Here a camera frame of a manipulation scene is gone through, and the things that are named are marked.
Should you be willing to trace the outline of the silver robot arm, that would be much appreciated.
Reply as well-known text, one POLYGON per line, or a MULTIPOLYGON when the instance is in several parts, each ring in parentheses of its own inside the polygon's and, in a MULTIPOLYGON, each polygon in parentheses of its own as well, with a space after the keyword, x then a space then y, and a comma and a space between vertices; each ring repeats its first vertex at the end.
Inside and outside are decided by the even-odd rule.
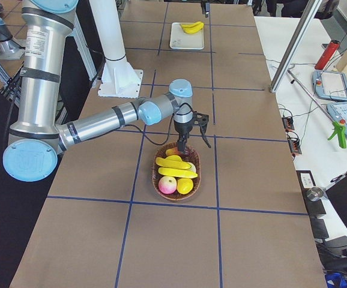
POLYGON ((127 102, 87 118, 80 118, 86 89, 77 83, 61 85, 65 41, 74 34, 77 1, 24 1, 27 24, 25 60, 20 71, 18 119, 10 126, 2 156, 13 178, 34 182, 48 177, 58 155, 69 147, 141 120, 146 125, 171 116, 178 132, 178 148, 185 150, 195 121, 192 86, 174 80, 167 93, 155 98, 139 96, 143 72, 127 60, 114 1, 91 1, 94 31, 103 52, 101 97, 124 97, 127 102))

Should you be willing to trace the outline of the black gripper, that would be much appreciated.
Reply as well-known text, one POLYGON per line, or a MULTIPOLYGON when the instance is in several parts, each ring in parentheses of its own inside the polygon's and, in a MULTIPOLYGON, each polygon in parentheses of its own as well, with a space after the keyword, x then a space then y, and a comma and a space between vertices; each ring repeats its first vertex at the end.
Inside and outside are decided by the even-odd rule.
POLYGON ((183 153, 188 153, 187 142, 189 134, 193 128, 193 112, 188 112, 186 114, 176 113, 173 116, 175 130, 179 135, 177 141, 177 148, 183 153))

